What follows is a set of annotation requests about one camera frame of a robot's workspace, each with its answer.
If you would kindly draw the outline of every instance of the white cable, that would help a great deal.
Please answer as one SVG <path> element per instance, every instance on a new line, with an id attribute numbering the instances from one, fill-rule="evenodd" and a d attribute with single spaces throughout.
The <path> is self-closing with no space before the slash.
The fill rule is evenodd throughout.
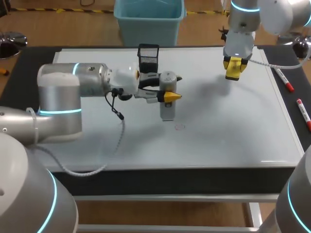
<path id="1" fill-rule="evenodd" d="M 311 46 L 308 46 L 307 56 L 300 62 L 300 64 L 295 65 L 295 66 L 277 66 L 277 65 L 272 65 L 272 64 L 254 61 L 252 59 L 249 59 L 249 61 L 256 63 L 256 64 L 259 64 L 259 65 L 266 66 L 266 67 L 275 68 L 275 69 L 296 69 L 296 68 L 302 67 L 303 64 L 305 64 L 305 62 L 310 58 L 310 56 L 311 56 Z"/>
<path id="2" fill-rule="evenodd" d="M 33 110 L 33 108 L 26 108 L 26 112 L 30 113 L 33 118 L 33 125 L 34 125 L 34 131 L 35 131 L 34 144 L 36 145 L 39 140 L 39 128 L 37 125 L 37 115 L 35 114 L 35 111 Z"/>
<path id="3" fill-rule="evenodd" d="M 122 120 L 122 131 L 121 131 L 121 134 L 120 134 L 120 137 L 119 137 L 119 140 L 118 140 L 118 143 L 117 143 L 117 146 L 113 152 L 113 155 L 115 155 L 120 147 L 120 144 L 121 144 L 121 141 L 123 139 L 123 136 L 124 136 L 124 132 L 125 132 L 125 121 Z M 66 168 L 60 161 L 59 159 L 47 148 L 45 147 L 42 147 L 42 146 L 38 146 L 38 145 L 34 145 L 33 146 L 35 149 L 37 150 L 41 150 L 45 153 L 47 153 L 48 155 L 50 155 L 55 161 L 56 163 L 60 166 L 60 168 L 66 172 L 67 174 L 71 175 L 71 176 L 76 176 L 76 177 L 86 177 L 86 176 L 93 176 L 97 173 L 100 173 L 101 171 L 103 171 L 107 165 L 103 165 L 102 167 L 100 167 L 99 169 L 95 170 L 95 171 L 92 171 L 92 172 L 86 172 L 86 173 L 79 173 L 79 172 L 73 172 L 73 171 L 70 171 L 68 168 Z"/>

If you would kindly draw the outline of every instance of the marker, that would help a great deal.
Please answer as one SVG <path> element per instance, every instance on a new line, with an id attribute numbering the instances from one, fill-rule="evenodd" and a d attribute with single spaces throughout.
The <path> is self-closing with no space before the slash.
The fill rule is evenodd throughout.
<path id="1" fill-rule="evenodd" d="M 276 73 L 279 75 L 279 77 L 282 79 L 282 81 L 284 82 L 285 86 L 287 87 L 287 89 L 290 92 L 294 91 L 293 86 L 290 84 L 290 82 L 287 80 L 287 78 L 285 77 L 285 75 L 283 74 L 283 72 L 280 69 L 274 69 L 276 71 Z"/>
<path id="2" fill-rule="evenodd" d="M 305 119 L 305 121 L 307 123 L 309 131 L 311 131 L 311 120 L 310 120 L 310 117 L 309 117 L 309 115 L 305 109 L 305 106 L 303 106 L 301 99 L 297 99 L 297 104 L 298 104 L 298 107 L 300 109 L 300 112 L 301 112 L 303 118 Z"/>

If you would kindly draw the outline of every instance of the wooden floor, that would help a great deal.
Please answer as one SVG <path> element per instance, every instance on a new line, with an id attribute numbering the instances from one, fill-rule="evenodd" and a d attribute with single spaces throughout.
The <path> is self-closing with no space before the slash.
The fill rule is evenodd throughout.
<path id="1" fill-rule="evenodd" d="M 19 8 L 80 8 L 79 0 L 11 0 Z M 114 0 L 96 0 L 85 9 L 113 10 Z M 219 0 L 185 0 L 187 10 L 220 10 Z M 218 29 L 227 27 L 225 16 L 188 15 L 180 24 L 179 45 L 223 45 Z M 122 45 L 113 15 L 80 12 L 13 12 L 0 19 L 2 31 L 18 31 L 28 37 L 29 46 Z M 262 28 L 256 44 L 275 44 L 276 37 Z M 12 70 L 18 56 L 0 61 Z M 311 80 L 311 66 L 304 68 Z M 7 78 L 0 77 L 0 93 Z M 274 204 L 262 204 L 263 218 Z M 249 226 L 242 203 L 189 202 L 78 202 L 80 223 Z"/>

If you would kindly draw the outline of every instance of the yellow black tape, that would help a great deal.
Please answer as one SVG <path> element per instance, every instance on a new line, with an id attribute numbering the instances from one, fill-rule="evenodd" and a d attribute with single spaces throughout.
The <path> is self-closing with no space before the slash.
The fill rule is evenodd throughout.
<path id="1" fill-rule="evenodd" d="M 55 11 L 57 13 L 85 12 L 85 13 L 113 14 L 113 11 L 108 10 L 84 10 L 84 9 L 69 9 L 69 8 L 11 8 L 11 11 Z"/>
<path id="2" fill-rule="evenodd" d="M 55 11 L 61 12 L 85 12 L 85 13 L 101 13 L 113 14 L 113 11 L 108 10 L 84 10 L 84 9 L 69 9 L 69 8 L 11 8 L 11 11 Z M 187 15 L 225 15 L 229 16 L 229 11 L 187 11 Z"/>
<path id="3" fill-rule="evenodd" d="M 187 15 L 223 15 L 229 16 L 229 11 L 187 11 Z"/>

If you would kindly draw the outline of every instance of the metal table frame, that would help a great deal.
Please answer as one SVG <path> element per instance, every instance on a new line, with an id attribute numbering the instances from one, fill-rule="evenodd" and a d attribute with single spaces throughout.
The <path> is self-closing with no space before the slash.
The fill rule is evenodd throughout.
<path id="1" fill-rule="evenodd" d="M 196 201 L 247 202 L 251 227 L 194 227 L 194 226 L 142 226 L 142 225 L 90 225 L 79 224 L 78 232 L 132 232 L 132 233 L 250 233 L 262 224 L 259 202 L 276 202 L 278 194 L 271 195 L 116 195 L 76 196 L 76 201 Z"/>

